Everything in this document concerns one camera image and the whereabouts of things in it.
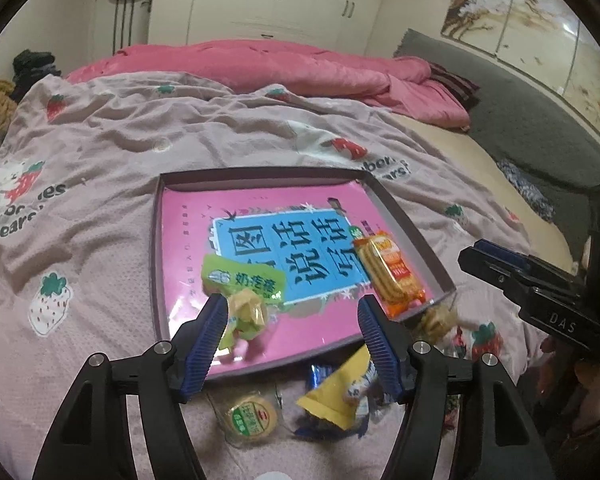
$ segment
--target pink bedsheet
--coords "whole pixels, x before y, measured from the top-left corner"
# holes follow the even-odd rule
[[[83,82],[128,72],[187,72],[248,93],[279,83],[306,97],[347,97],[424,123],[464,128],[469,115],[419,57],[340,54],[275,40],[218,40],[189,46],[134,45],[71,72]]]

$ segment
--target green label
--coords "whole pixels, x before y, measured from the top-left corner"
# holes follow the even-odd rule
[[[207,292],[220,292],[227,298],[250,288],[268,304],[282,307],[285,302],[286,275],[266,264],[243,264],[217,254],[205,254],[201,277]]]
[[[233,409],[231,422],[235,431],[244,436],[257,436],[267,429],[270,422],[269,413],[257,402],[246,402]]]
[[[349,233],[354,240],[360,240],[360,238],[365,237],[365,235],[362,234],[362,229],[355,225],[349,227]]]

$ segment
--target pillow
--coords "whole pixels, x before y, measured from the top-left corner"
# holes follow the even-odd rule
[[[478,104],[479,99],[474,95],[480,87],[467,78],[449,72],[442,65],[429,63],[431,66],[431,79],[442,83],[458,99],[465,110],[469,111]]]

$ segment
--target white bear print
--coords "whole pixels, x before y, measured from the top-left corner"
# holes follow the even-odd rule
[[[15,188],[25,171],[25,162],[7,162],[0,166],[0,210],[9,205],[9,199],[3,192]]]

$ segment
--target snack package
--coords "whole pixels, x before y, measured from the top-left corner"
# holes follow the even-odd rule
[[[414,329],[414,336],[435,345],[454,329],[458,322],[458,311],[455,306],[443,302],[424,311]]]
[[[310,392],[318,388],[334,371],[336,368],[333,366],[311,365],[306,384],[307,390]],[[355,403],[357,404],[355,421],[350,430],[342,430],[332,422],[307,412],[306,416],[299,421],[299,427],[294,431],[294,435],[318,442],[341,440],[353,434],[361,438],[368,429],[369,402],[366,396],[361,396]]]
[[[369,360],[369,350],[362,346],[347,362],[325,378],[320,386],[300,397],[296,404],[342,430],[352,429],[356,425],[358,402],[352,402],[347,391],[365,375]]]
[[[273,394],[238,388],[233,395],[210,394],[216,417],[227,441],[235,447],[262,444],[275,436],[282,413]]]
[[[285,273],[264,264],[242,264],[217,254],[206,254],[202,262],[206,294],[219,292],[227,298],[229,319],[219,349],[233,348],[236,336],[251,340],[269,320],[268,306],[284,303]]]
[[[400,248],[388,233],[380,231],[372,236],[355,238],[353,246],[389,318],[399,316],[413,301],[421,304],[426,301],[420,280],[407,267]]]
[[[233,348],[235,337],[250,341],[264,330],[269,320],[264,299],[250,288],[230,295],[227,303],[229,319],[218,345],[219,350]]]
[[[372,384],[378,380],[378,372],[374,362],[369,359],[369,364],[365,373],[359,379],[353,381],[347,391],[344,393],[344,400],[347,404],[356,404],[363,397],[366,397]]]

